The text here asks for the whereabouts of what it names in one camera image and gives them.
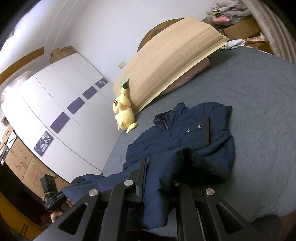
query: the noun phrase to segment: jacket collar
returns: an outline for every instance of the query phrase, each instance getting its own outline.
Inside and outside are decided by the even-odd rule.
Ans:
[[[185,108],[185,104],[181,102],[177,104],[174,109],[158,114],[153,120],[155,126],[160,129],[167,129],[167,127],[170,128],[170,126],[182,115]]]

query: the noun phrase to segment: pikachu plush toy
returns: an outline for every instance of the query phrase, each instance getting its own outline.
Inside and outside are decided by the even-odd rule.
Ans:
[[[123,81],[120,96],[115,99],[112,107],[113,112],[116,114],[115,119],[117,121],[118,130],[124,130],[129,133],[137,127],[138,123],[135,122],[135,116],[131,109],[131,102],[126,97],[128,91],[127,82],[128,79]]]

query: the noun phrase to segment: cardboard box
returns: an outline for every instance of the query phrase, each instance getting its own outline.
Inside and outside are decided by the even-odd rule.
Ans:
[[[77,53],[77,51],[71,45],[62,49],[54,49],[48,61],[50,64],[53,64],[54,62],[57,62],[58,60],[63,59],[74,53]]]
[[[62,50],[55,49],[50,54],[50,58],[49,58],[48,62],[50,64],[53,64],[54,62],[57,62],[58,60],[63,59],[65,57],[67,57],[67,55]]]
[[[74,49],[71,45],[62,48],[61,51],[63,51],[67,56],[77,53],[76,49]]]
[[[0,147],[4,148],[5,143],[1,143]],[[62,188],[70,185],[34,156],[18,137],[9,150],[5,162],[22,183],[40,198],[44,195],[40,183],[40,177],[45,173],[54,177],[58,191],[61,191]]]
[[[202,20],[202,22],[203,22],[203,23],[207,23],[207,24],[213,26],[213,23],[212,23],[210,20],[208,20],[207,18],[204,18],[204,19]]]
[[[246,39],[259,31],[261,31],[261,29],[253,17],[249,17],[231,27],[219,29],[219,32],[228,37],[230,40]]]
[[[44,174],[56,176],[47,166],[45,166],[37,157],[34,157],[27,168],[27,171],[22,179],[25,184],[33,193],[42,198],[44,193],[41,187],[40,178]]]
[[[2,140],[5,144],[7,143],[8,138],[12,132],[13,132],[12,126],[9,126],[2,137]]]
[[[205,12],[205,14],[212,15],[212,16],[216,16],[220,13],[222,13],[220,10]]]
[[[54,180],[56,182],[57,185],[57,190],[61,191],[62,188],[68,187],[70,186],[70,183],[68,183],[67,181],[65,181],[64,179],[62,179],[60,176],[56,175],[54,177]]]
[[[246,46],[250,46],[253,48],[258,48],[259,50],[265,51],[270,54],[274,54],[272,49],[270,48],[269,42],[266,41],[264,43],[248,43]]]
[[[34,155],[26,145],[16,138],[9,150],[5,162],[13,173],[22,181]]]

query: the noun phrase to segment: gray bed sheet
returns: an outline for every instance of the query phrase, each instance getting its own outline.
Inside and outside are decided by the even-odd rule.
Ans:
[[[232,177],[214,186],[246,220],[296,209],[296,65],[256,48],[217,50],[210,66],[176,91],[155,99],[136,119],[138,127],[118,138],[104,176],[123,170],[129,144],[153,126],[154,117],[174,108],[203,102],[233,107],[230,132],[236,160]],[[174,213],[160,235],[176,235]]]

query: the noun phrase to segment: pikachu ear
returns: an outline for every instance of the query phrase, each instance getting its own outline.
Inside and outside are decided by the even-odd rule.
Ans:
[[[118,108],[120,111],[126,110],[126,107],[121,102],[118,102]]]

